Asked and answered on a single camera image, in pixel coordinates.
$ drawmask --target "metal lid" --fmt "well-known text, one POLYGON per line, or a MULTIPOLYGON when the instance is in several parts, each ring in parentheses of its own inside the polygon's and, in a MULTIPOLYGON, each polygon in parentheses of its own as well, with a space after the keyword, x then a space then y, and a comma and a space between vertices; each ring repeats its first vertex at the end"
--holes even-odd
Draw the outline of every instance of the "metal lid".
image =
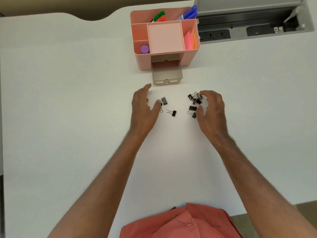
POLYGON ((296 6, 302 0, 195 0, 198 15, 210 15, 244 10, 296 6))

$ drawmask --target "right hand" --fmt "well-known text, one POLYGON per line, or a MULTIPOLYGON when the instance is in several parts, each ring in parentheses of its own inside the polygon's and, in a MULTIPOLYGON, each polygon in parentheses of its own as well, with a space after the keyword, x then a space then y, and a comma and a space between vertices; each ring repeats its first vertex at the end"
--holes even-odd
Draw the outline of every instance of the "right hand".
POLYGON ((230 139, 227 129, 226 116, 224 114, 224 101, 222 96, 215 91, 200 91, 201 95, 207 97, 208 108, 204 114, 204 108, 197 108, 197 120, 201 131, 216 148, 223 141, 230 139))

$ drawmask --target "power outlet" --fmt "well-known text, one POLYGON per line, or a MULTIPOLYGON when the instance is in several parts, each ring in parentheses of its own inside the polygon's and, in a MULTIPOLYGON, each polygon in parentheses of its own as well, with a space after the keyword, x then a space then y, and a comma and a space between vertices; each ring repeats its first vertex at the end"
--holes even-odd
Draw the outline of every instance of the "power outlet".
POLYGON ((230 31, 228 29, 216 30, 216 31, 203 31, 203 32, 199 32, 199 36, 200 36, 200 42, 231 39, 230 31))

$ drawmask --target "white desk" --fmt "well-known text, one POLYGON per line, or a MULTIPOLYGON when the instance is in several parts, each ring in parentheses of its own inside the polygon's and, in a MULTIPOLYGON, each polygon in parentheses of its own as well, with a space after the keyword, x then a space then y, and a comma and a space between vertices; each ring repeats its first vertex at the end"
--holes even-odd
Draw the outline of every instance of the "white desk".
MULTIPOLYGON (((317 0, 308 0, 317 21, 317 0)), ((133 92, 152 82, 133 54, 132 10, 0 19, 6 238, 46 237, 124 137, 133 92)), ((141 147, 109 237, 186 202, 245 212, 220 157, 187 115, 187 95, 220 92, 228 127, 291 202, 317 199, 317 32, 202 45, 180 84, 153 87, 164 110, 141 147)))

